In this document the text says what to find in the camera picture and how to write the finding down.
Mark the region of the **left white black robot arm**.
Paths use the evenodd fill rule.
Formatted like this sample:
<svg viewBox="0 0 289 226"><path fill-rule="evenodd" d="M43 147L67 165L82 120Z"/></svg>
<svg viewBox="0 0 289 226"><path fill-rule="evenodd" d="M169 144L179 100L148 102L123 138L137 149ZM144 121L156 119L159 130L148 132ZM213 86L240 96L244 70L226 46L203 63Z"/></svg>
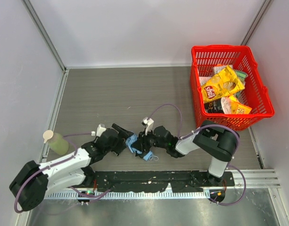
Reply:
<svg viewBox="0 0 289 226"><path fill-rule="evenodd" d="M15 212L32 210L45 196L64 188L88 186L95 176L90 166L109 152L119 155L126 148L126 139L132 135L133 132L115 123L111 128L100 124L95 139L76 148L73 153L46 163L27 162L9 185L15 197Z"/></svg>

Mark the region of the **light blue folding umbrella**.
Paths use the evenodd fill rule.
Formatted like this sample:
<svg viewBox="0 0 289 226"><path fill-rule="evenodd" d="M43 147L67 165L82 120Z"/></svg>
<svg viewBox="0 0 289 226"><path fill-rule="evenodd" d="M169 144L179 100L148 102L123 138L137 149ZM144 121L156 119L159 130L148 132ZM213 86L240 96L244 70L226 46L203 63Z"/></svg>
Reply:
<svg viewBox="0 0 289 226"><path fill-rule="evenodd" d="M146 142L143 137L139 138L137 135L133 134L126 139L125 144L129 148L131 153L134 153L135 156L138 156L145 161L159 160L159 157L153 154L149 143Z"/></svg>

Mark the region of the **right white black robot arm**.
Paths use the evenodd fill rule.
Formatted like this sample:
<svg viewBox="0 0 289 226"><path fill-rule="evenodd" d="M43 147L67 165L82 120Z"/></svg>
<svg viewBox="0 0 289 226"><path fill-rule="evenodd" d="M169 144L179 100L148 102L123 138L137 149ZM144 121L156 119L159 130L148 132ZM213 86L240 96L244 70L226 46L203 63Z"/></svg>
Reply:
<svg viewBox="0 0 289 226"><path fill-rule="evenodd" d="M202 149L212 156L206 177L212 185L220 186L224 172L239 146L239 134L226 126L205 120L184 137L175 137L164 126L159 126L153 131L134 134L125 143L132 153L144 160L153 156L152 147L163 148L174 158Z"/></svg>

